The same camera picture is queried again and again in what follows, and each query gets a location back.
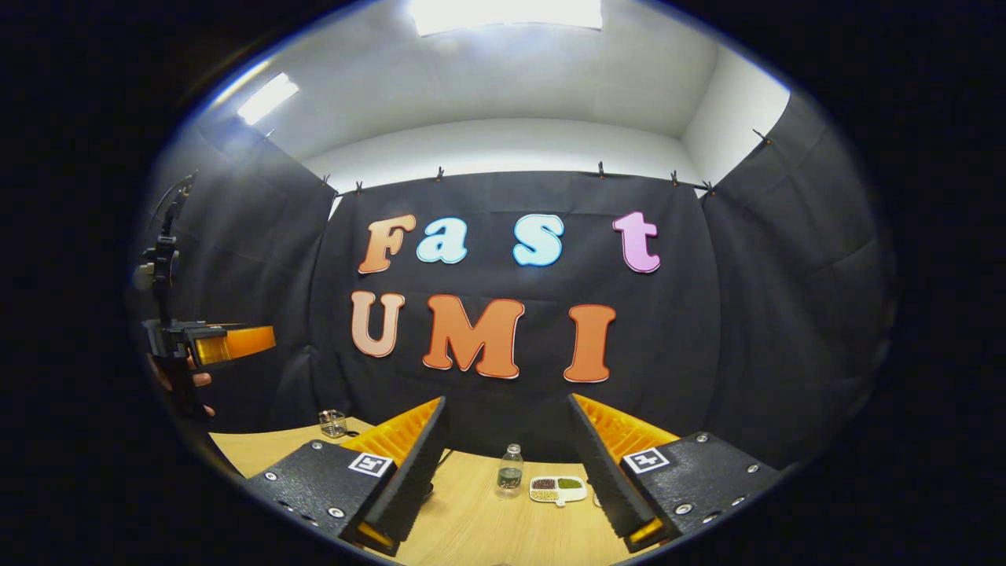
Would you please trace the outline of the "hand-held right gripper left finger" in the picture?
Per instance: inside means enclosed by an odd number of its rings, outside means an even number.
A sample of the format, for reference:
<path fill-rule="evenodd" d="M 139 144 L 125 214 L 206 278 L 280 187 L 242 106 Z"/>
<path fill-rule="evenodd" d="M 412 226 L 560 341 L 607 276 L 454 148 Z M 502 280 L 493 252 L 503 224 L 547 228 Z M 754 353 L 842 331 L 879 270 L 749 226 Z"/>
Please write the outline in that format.
<path fill-rule="evenodd" d="M 348 441 L 307 442 L 247 486 L 326 538 L 395 555 L 413 530 L 448 436 L 441 395 Z"/>

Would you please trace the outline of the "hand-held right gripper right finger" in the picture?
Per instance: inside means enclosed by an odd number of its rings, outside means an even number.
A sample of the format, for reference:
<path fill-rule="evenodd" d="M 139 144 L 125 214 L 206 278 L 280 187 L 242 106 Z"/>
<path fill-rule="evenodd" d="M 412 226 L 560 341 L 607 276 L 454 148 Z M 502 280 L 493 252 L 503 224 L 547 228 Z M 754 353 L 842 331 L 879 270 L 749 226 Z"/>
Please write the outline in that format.
<path fill-rule="evenodd" d="M 711 529 L 783 475 L 710 432 L 677 436 L 585 395 L 567 408 L 588 481 L 632 553 Z"/>

